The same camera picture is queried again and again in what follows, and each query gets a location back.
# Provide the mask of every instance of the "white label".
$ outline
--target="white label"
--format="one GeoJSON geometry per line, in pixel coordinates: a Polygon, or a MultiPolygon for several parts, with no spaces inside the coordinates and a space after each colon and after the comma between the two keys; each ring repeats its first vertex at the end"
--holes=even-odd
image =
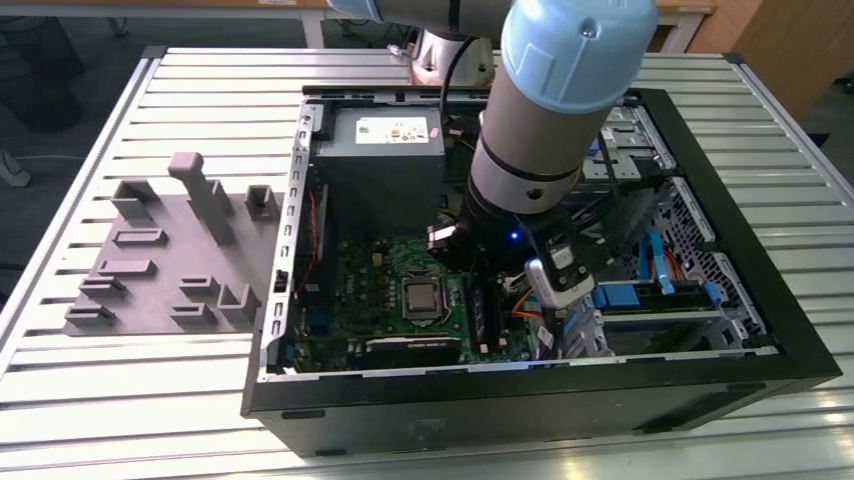
{"type": "Polygon", "coordinates": [[[539,330],[536,331],[536,338],[542,340],[543,344],[546,344],[546,346],[551,350],[551,346],[555,344],[555,336],[548,330],[546,330],[546,327],[539,327],[539,330]]]}
{"type": "Polygon", "coordinates": [[[356,144],[427,142],[427,117],[362,117],[356,122],[356,144]]]}
{"type": "Polygon", "coordinates": [[[572,252],[570,247],[562,247],[559,250],[551,252],[551,259],[555,262],[558,269],[564,269],[572,264],[572,252]]]}

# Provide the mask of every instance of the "blue tab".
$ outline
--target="blue tab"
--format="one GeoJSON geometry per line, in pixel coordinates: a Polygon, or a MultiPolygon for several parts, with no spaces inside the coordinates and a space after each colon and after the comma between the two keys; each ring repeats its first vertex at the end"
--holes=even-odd
{"type": "Polygon", "coordinates": [[[590,147],[587,147],[587,156],[595,157],[596,153],[599,153],[599,139],[592,141],[590,147]]]}
{"type": "Polygon", "coordinates": [[[611,307],[637,307],[641,305],[634,285],[602,285],[611,307]]]}
{"type": "Polygon", "coordinates": [[[609,301],[605,298],[605,291],[602,290],[602,287],[596,288],[590,295],[592,297],[594,307],[602,308],[609,306],[609,301]]]}
{"type": "Polygon", "coordinates": [[[706,293],[709,294],[709,300],[711,300],[711,305],[714,307],[719,307],[723,302],[723,293],[721,292],[721,285],[715,282],[706,282],[703,285],[706,287],[706,293]]]}

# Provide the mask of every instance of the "wooden table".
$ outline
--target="wooden table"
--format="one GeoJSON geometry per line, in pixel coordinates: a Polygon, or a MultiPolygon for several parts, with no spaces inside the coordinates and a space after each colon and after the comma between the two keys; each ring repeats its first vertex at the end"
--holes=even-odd
{"type": "MultiPolygon", "coordinates": [[[[673,27],[662,52],[683,53],[713,0],[657,0],[659,24],[673,27]]],[[[346,19],[326,0],[0,0],[0,15],[49,17],[294,18],[303,22],[306,45],[323,48],[320,22],[346,19]]]]}

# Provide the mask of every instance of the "wooden cabinet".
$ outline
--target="wooden cabinet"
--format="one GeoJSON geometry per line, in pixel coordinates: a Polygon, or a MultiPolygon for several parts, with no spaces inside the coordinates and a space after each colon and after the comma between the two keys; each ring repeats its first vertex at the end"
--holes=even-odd
{"type": "Polygon", "coordinates": [[[717,0],[689,53],[739,53],[798,118],[854,66],[853,0],[717,0]]]}

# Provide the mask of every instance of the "motherboard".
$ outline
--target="motherboard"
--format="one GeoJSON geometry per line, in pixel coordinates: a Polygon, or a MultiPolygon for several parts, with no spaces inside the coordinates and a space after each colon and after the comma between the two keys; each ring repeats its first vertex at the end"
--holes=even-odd
{"type": "Polygon", "coordinates": [[[448,271],[424,243],[418,236],[338,243],[332,306],[304,312],[298,349],[311,359],[306,371],[391,368],[395,361],[407,362],[406,351],[422,358],[452,355],[458,358],[448,360],[459,364],[531,358],[527,326],[512,321],[510,308],[502,311],[500,299],[496,310],[507,316],[506,328],[494,344],[486,341],[470,312],[480,308],[470,298],[471,275],[448,271]],[[386,361],[382,351],[394,361],[386,361]]]}

